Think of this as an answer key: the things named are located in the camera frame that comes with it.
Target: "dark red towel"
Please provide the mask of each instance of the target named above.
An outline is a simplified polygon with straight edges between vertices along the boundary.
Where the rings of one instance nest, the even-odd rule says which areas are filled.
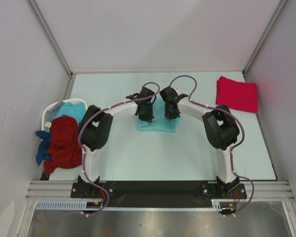
[[[78,125],[74,118],[63,115],[52,121],[51,142],[44,162],[45,173],[50,175],[56,168],[71,169],[82,163],[82,150],[78,144]]]
[[[225,104],[231,109],[257,113],[257,85],[220,77],[217,81],[216,104]]]

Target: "folded cloth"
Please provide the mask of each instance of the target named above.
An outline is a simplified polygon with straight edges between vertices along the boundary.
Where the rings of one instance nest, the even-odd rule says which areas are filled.
[[[138,131],[161,131],[161,132],[176,132],[180,118],[167,119],[164,117],[165,103],[162,99],[156,99],[153,104],[152,122],[138,120]]]
[[[81,165],[82,150],[78,144],[78,125],[74,118],[61,116],[52,121],[51,142],[47,154],[50,161],[44,162],[45,173],[50,175],[56,168],[71,169]]]
[[[54,118],[56,117],[57,113],[59,112],[60,108],[64,105],[65,103],[63,101],[59,101],[56,105],[53,106],[50,110],[46,111],[45,114],[45,120],[46,122],[52,122]]]
[[[65,103],[60,108],[55,119],[61,117],[62,115],[67,115],[67,116],[73,117],[79,124],[82,121],[84,114],[85,114],[84,103],[73,104],[71,102],[68,102],[68,103]]]
[[[38,165],[42,163],[43,160],[51,160],[50,155],[47,155],[46,152],[49,148],[51,135],[49,132],[45,131],[36,131],[36,136],[38,136],[42,141],[38,146],[37,154],[36,154],[36,162]]]
[[[257,113],[257,85],[220,77],[217,81],[216,104],[225,104],[231,109]]]

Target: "turquoise towel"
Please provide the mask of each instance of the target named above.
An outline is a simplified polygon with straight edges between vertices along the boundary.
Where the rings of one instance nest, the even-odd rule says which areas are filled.
[[[152,122],[138,120],[138,131],[160,131],[160,132],[176,132],[177,126],[181,118],[167,119],[164,117],[165,103],[162,99],[157,99],[152,106],[153,116]]]
[[[68,102],[68,103],[65,103],[60,108],[55,119],[61,117],[62,115],[67,115],[67,116],[73,117],[79,124],[82,121],[84,114],[85,114],[84,103],[73,104],[71,102]]]

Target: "white basket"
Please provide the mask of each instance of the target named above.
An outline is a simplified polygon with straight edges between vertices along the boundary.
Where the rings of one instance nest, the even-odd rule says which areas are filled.
[[[85,102],[84,100],[81,100],[81,99],[68,99],[68,100],[63,100],[63,102],[64,102],[64,103],[71,102],[71,103],[73,103],[73,104],[84,103],[84,105],[85,105],[85,110],[87,111],[87,109],[88,109],[88,106],[87,106],[86,102]],[[41,129],[42,129],[43,131],[47,131],[47,129],[49,128],[48,126],[46,126],[46,111],[49,111],[49,110],[50,110],[51,108],[53,108],[57,103],[58,103],[58,102],[53,103],[53,104],[47,106],[47,108],[44,110],[43,115],[42,115],[42,117],[41,117]]]

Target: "wall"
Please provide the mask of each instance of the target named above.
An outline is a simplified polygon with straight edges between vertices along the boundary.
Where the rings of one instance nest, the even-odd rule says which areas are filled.
[[[0,211],[15,202],[16,226],[35,161],[43,109],[68,77],[25,0],[0,0]]]
[[[296,0],[288,3],[247,76],[259,87],[259,115],[276,170],[296,199]]]
[[[279,0],[37,0],[74,72],[241,71]]]

